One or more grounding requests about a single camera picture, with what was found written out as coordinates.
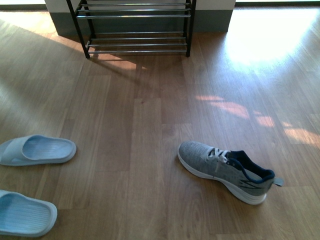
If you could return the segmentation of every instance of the wooden floor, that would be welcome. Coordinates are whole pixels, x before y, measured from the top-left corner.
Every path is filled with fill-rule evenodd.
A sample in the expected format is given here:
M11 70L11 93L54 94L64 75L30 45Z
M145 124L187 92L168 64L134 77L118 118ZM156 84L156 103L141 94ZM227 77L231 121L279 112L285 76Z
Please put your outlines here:
M320 239L319 8L236 8L189 58L88 60L47 12L0 12L0 33L0 143L77 145L64 164L0 166L0 189L57 206L40 239ZM243 203L184 169L186 140L245 150L284 186Z

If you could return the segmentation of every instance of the white wall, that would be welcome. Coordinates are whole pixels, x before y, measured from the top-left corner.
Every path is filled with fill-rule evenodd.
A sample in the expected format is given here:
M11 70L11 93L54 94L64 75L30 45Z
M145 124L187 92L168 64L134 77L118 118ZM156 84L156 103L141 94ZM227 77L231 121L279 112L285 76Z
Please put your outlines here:
M80 0L71 0L75 9ZM233 10L236 0L197 0L197 10ZM45 0L46 7L50 13L69 13L66 0Z

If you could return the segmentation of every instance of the slipper strap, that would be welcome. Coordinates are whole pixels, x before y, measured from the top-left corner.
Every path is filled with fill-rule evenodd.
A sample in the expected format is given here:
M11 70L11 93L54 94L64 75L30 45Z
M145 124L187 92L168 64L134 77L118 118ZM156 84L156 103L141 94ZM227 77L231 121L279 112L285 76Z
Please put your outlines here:
M13 139L9 145L4 150L4 153L1 158L2 163L10 164L13 159L19 159L19 160L31 160L27 158L22 150L26 142L32 137L31 136L24 136Z
M7 195L7 194L9 194L9 193L11 193L10 191L6 191L6 190L1 190L0 189L0 199L3 197L3 196L5 196L5 195Z

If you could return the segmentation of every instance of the slipper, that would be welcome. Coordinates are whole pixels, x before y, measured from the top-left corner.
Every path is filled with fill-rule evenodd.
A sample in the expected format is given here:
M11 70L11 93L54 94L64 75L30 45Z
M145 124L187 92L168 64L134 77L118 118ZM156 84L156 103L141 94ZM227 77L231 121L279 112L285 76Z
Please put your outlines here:
M0 145L0 165L60 164L69 161L76 150L74 142L63 138L43 135L19 137Z
M40 237L56 220L57 208L51 202L0 190L0 235Z

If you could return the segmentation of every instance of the shoe insole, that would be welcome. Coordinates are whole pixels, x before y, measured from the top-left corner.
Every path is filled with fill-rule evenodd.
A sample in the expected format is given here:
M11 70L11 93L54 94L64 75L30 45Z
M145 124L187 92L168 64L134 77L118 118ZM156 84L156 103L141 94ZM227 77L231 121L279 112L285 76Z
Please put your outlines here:
M22 152L30 159L65 158L73 150L71 143L61 139L31 137L23 146Z
M35 234L50 222L50 210L16 194L0 198L0 231Z

